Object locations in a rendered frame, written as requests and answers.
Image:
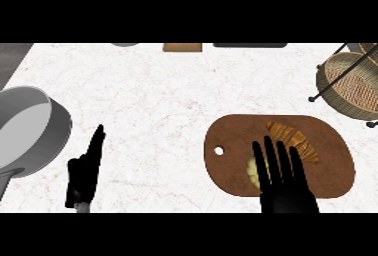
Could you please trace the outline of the dark grey flat object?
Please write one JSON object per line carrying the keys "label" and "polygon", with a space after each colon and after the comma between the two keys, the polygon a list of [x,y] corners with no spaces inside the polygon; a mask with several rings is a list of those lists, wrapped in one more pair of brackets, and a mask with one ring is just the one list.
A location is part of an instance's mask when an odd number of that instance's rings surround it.
{"label": "dark grey flat object", "polygon": [[213,43],[219,48],[284,48],[288,43]]}

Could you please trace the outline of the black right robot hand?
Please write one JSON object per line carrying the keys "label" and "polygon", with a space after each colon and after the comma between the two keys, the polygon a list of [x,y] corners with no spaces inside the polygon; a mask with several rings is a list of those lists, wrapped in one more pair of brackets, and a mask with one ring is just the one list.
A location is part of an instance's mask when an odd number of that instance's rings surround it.
{"label": "black right robot hand", "polygon": [[296,147],[265,137],[265,147],[253,142],[260,181],[263,213],[319,213],[315,195],[309,189],[304,167]]}

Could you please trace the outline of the dark grey panel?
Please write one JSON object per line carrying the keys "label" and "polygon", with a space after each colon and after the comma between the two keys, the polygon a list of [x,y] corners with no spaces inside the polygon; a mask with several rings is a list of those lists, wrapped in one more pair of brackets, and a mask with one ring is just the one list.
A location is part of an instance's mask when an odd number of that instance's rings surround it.
{"label": "dark grey panel", "polygon": [[0,43],[0,90],[5,88],[33,43]]}

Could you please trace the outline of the tan wooden block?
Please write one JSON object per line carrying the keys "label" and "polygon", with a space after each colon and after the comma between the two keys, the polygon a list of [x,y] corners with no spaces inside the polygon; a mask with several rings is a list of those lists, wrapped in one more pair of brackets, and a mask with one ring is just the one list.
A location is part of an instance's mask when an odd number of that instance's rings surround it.
{"label": "tan wooden block", "polygon": [[164,52],[201,52],[201,43],[166,43],[163,46]]}

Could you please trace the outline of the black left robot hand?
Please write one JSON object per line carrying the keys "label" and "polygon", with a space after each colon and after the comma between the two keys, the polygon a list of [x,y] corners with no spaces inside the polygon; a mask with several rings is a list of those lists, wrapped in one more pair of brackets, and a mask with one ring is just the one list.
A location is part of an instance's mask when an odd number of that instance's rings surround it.
{"label": "black left robot hand", "polygon": [[90,204],[95,198],[105,136],[104,125],[99,125],[86,153],[68,161],[67,208],[76,209],[74,204],[80,202]]}

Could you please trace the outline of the yellow orange squash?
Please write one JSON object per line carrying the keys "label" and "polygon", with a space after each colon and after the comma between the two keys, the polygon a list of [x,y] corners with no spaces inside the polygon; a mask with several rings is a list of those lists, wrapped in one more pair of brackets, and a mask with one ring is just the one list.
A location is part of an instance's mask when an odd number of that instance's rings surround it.
{"label": "yellow orange squash", "polygon": [[[282,141],[287,148],[296,147],[300,158],[304,162],[316,164],[319,162],[318,152],[309,142],[306,135],[296,128],[278,123],[266,124],[269,136],[273,141]],[[256,158],[251,157],[247,162],[247,174],[250,181],[256,187],[260,187]]]}

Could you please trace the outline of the grey metal pot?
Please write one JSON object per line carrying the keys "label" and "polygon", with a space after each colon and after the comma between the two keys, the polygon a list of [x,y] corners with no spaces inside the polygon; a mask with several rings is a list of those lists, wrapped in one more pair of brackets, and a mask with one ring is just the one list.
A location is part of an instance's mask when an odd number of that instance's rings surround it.
{"label": "grey metal pot", "polygon": [[73,128],[65,107],[37,87],[0,92],[0,200],[12,178],[42,170],[67,144]]}

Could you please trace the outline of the wicker tiered basket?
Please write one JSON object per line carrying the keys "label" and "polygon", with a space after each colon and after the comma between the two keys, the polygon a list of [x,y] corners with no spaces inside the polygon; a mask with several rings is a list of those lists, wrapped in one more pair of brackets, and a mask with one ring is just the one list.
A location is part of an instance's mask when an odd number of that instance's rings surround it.
{"label": "wicker tiered basket", "polygon": [[334,110],[378,128],[378,43],[344,43],[316,72],[318,94]]}

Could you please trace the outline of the brown oval cutting board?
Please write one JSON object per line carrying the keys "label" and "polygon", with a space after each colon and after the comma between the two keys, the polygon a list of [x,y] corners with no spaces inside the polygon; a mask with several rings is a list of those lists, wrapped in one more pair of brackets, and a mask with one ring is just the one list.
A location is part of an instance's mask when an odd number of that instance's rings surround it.
{"label": "brown oval cutting board", "polygon": [[300,115],[226,115],[211,124],[204,141],[207,171],[217,186],[232,195],[257,197],[260,188],[250,181],[247,162],[253,142],[265,145],[266,124],[278,122],[306,135],[319,162],[304,162],[306,179],[318,198],[338,198],[355,182],[355,163],[335,129],[318,118]]}

